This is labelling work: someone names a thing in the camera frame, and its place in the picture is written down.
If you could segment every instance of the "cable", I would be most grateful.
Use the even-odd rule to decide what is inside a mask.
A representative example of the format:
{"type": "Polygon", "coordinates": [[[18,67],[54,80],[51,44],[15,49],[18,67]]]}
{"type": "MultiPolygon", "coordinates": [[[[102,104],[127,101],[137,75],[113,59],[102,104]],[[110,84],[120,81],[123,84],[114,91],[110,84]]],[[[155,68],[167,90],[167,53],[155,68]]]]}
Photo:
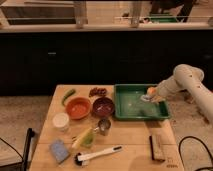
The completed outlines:
{"type": "Polygon", "coordinates": [[[210,158],[210,160],[211,160],[211,162],[212,162],[212,167],[201,167],[201,168],[199,168],[199,169],[196,169],[195,171],[202,171],[202,170],[210,170],[210,171],[213,171],[213,156],[212,156],[212,154],[211,154],[209,148],[207,147],[207,145],[206,145],[202,140],[200,140],[200,139],[197,138],[197,137],[186,136],[186,137],[184,137],[184,138],[180,141],[180,143],[179,143],[179,145],[178,145],[178,151],[179,151],[179,153],[180,153],[180,158],[181,158],[182,162],[183,162],[183,159],[182,159],[182,154],[181,154],[181,145],[182,145],[182,143],[183,143],[184,140],[189,139],[189,138],[195,139],[195,140],[199,141],[199,142],[205,147],[206,151],[208,152],[209,158],[210,158]]]}
{"type": "Polygon", "coordinates": [[[12,145],[10,145],[8,142],[3,140],[1,137],[0,137],[0,140],[3,141],[5,144],[7,144],[10,148],[12,148],[21,157],[21,160],[23,161],[23,157],[21,156],[21,154],[12,145]]]}

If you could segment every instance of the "floor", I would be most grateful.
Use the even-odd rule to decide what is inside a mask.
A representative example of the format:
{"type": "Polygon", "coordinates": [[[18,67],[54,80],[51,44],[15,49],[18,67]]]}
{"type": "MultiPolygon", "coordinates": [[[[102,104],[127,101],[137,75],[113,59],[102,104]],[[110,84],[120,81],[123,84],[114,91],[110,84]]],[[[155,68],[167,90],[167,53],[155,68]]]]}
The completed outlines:
{"type": "MultiPolygon", "coordinates": [[[[203,140],[213,153],[213,127],[198,112],[195,103],[189,104],[182,92],[169,97],[170,119],[177,143],[188,135],[203,140]]],[[[22,154],[26,130],[32,127],[38,134],[42,129],[51,96],[0,97],[0,135],[22,154]]],[[[18,161],[17,155],[0,142],[0,165],[5,161],[18,161]]],[[[187,140],[182,146],[186,171],[211,166],[204,148],[195,140],[187,140]]]]}

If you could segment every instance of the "blue sponge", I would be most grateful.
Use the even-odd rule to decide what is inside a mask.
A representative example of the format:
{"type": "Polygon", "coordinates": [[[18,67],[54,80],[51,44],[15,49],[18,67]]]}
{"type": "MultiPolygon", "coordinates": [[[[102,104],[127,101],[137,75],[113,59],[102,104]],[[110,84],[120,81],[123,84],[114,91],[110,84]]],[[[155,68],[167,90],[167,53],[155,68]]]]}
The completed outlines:
{"type": "Polygon", "coordinates": [[[60,139],[50,144],[50,151],[59,164],[70,156],[69,151],[64,146],[63,141],[61,141],[60,139]]]}

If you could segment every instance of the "green tray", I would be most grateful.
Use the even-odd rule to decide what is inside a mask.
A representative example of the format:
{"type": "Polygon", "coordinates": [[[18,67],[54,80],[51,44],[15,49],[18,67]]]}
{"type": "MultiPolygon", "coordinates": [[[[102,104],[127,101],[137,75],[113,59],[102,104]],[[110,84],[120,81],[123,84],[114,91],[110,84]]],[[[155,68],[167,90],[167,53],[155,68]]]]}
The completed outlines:
{"type": "Polygon", "coordinates": [[[118,120],[164,120],[170,118],[166,102],[151,103],[140,99],[148,87],[156,84],[116,84],[115,118],[118,120]]]}
{"type": "Polygon", "coordinates": [[[169,14],[151,14],[149,16],[150,20],[154,23],[177,23],[178,20],[169,14]]]}

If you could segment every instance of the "wooden table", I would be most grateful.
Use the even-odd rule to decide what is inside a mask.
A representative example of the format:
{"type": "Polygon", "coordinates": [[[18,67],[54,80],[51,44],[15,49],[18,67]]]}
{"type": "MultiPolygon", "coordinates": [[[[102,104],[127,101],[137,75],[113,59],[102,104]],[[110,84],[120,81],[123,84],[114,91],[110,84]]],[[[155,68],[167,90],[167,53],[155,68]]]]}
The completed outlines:
{"type": "MultiPolygon", "coordinates": [[[[170,126],[169,120],[152,122],[123,122],[110,118],[112,127],[107,136],[96,135],[91,149],[80,148],[79,151],[94,152],[106,147],[122,146],[122,151],[116,154],[102,156],[93,159],[88,166],[79,167],[74,164],[73,155],[58,165],[49,151],[49,145],[56,139],[64,141],[67,148],[71,147],[72,137],[78,135],[90,125],[95,125],[98,118],[91,115],[82,120],[71,120],[70,128],[66,132],[60,132],[53,127],[53,116],[65,112],[61,105],[64,94],[72,89],[76,93],[69,97],[66,102],[74,97],[88,97],[89,91],[94,87],[105,87],[108,97],[113,99],[113,86],[95,85],[58,85],[53,96],[41,135],[36,147],[30,171],[183,171],[183,165],[178,153],[178,148],[170,126]],[[162,136],[163,150],[166,156],[165,162],[156,162],[151,159],[149,136],[158,133],[162,136]]],[[[91,103],[97,97],[91,97],[91,103]]]]}

